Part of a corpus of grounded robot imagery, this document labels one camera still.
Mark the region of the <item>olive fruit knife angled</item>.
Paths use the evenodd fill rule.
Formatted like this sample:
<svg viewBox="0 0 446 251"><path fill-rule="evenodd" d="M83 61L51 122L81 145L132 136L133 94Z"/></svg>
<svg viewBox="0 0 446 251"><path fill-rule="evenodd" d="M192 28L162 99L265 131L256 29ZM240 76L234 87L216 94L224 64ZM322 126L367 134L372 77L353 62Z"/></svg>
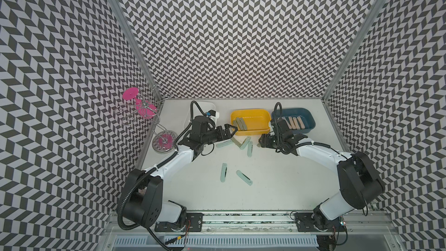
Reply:
<svg viewBox="0 0 446 251"><path fill-rule="evenodd" d="M244 118L239 117L238 120L239 120L239 125L240 125L241 130L247 131L247 125L244 121Z"/></svg>

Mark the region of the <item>yellow storage box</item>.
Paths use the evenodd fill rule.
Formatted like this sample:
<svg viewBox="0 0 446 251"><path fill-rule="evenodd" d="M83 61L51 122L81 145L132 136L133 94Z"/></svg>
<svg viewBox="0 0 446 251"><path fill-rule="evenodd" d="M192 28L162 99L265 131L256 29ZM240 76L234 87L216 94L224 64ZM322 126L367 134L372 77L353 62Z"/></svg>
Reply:
<svg viewBox="0 0 446 251"><path fill-rule="evenodd" d="M243 119L247 130L239 130L237 136L261 135L270 132L271 115L265 109L240 109L231 113L230 122L233 123L237 118Z"/></svg>

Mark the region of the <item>pink fruit knife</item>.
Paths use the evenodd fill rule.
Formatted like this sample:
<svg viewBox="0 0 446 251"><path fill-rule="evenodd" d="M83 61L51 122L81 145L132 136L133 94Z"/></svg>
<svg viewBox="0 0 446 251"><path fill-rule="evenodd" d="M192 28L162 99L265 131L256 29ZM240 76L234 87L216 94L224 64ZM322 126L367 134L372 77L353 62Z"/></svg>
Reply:
<svg viewBox="0 0 446 251"><path fill-rule="evenodd" d="M295 129L296 129L296 126L295 126L295 124L294 124L294 121L293 121L292 117L288 117L288 121L289 121L289 126L290 126L290 128L291 128L292 130L295 130Z"/></svg>
<svg viewBox="0 0 446 251"><path fill-rule="evenodd" d="M297 118L296 118L296 117L293 117L292 119L293 119L294 125L296 126L296 129L299 130L299 129L300 129L300 125L299 125L299 123L298 123Z"/></svg>
<svg viewBox="0 0 446 251"><path fill-rule="evenodd" d="M304 124L304 122L303 122L303 119L299 116L299 117L297 117L297 120L298 120L298 123L299 123L299 125L300 125L300 128L301 128L302 130L304 130L304 129L305 129L305 124Z"/></svg>

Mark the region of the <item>white storage box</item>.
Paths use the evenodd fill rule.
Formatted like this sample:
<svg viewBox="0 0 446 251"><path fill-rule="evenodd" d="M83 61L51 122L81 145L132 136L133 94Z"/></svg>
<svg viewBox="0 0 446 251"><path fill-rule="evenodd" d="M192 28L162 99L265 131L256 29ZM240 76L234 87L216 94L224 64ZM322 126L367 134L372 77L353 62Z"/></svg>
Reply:
<svg viewBox="0 0 446 251"><path fill-rule="evenodd" d="M206 102L206 101L197 101L200 108L203 110L204 113L209 112L210 110L217 111L216 105L212 102ZM183 128L185 129L187 125L191 122L190 119L190 105L186 108L186 115L185 115L185 121L183 123ZM198 107L196 105L193 106L193 119L196 116L202 116L203 114L199 111Z"/></svg>

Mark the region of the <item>dark teal storage box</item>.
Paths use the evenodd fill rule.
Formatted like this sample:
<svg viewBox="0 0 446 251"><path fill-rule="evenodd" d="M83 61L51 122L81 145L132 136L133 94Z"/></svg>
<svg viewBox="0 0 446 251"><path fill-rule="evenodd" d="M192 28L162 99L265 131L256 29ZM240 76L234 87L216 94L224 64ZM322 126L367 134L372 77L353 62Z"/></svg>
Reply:
<svg viewBox="0 0 446 251"><path fill-rule="evenodd" d="M312 114L304 108L278 109L271 113L271 125L276 123L282 131L292 131L293 134L307 134L316 125Z"/></svg>

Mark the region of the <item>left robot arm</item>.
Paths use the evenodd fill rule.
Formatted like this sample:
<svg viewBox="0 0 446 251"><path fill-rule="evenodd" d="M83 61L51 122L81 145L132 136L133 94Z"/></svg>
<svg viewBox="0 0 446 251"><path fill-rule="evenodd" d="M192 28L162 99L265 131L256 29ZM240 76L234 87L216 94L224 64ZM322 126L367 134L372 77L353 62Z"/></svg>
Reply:
<svg viewBox="0 0 446 251"><path fill-rule="evenodd" d="M206 145L231 139L238 128L231 124L217 125L215 110L205 112L196 101L190 110L188 125L173 142L174 152L158 164L145 170L135 169L128 175L116 213L122 230L143 227L149 230L157 222L168 223L181 229L187 222L187 208L173 201L163 200L164 182L200 156Z"/></svg>

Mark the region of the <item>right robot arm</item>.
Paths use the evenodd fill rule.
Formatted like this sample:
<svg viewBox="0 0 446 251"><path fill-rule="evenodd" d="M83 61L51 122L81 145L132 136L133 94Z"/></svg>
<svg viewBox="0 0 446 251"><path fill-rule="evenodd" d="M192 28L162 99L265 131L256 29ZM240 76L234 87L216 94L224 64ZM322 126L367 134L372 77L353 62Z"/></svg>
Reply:
<svg viewBox="0 0 446 251"><path fill-rule="evenodd" d="M282 115L282 104L277 102L270 121L272 133L260 137L260 146L310 159L338 177L338 191L310 214L311 228L327 231L340 225L341 217L353 210L362 210L366 216L368 205L385 192L385 184L371 159L363 152L339 152L305 134L294 134Z"/></svg>

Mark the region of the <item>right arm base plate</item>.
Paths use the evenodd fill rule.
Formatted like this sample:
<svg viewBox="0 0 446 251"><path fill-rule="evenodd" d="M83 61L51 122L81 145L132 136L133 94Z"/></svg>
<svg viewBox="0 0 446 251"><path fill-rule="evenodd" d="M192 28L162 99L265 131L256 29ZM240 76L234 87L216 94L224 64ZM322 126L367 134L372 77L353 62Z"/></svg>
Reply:
<svg viewBox="0 0 446 251"><path fill-rule="evenodd" d="M343 232L341 218L327 220L320 213L295 212L292 214L299 232Z"/></svg>

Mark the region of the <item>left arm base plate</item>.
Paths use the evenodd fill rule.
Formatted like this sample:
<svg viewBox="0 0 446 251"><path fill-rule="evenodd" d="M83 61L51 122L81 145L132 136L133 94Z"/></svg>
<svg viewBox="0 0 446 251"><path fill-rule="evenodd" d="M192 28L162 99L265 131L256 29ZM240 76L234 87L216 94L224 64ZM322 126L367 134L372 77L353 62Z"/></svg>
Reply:
<svg viewBox="0 0 446 251"><path fill-rule="evenodd" d="M201 232L203 225L203 213L186 212L184 219L180 219L178 223L157 222L155 226L156 232Z"/></svg>

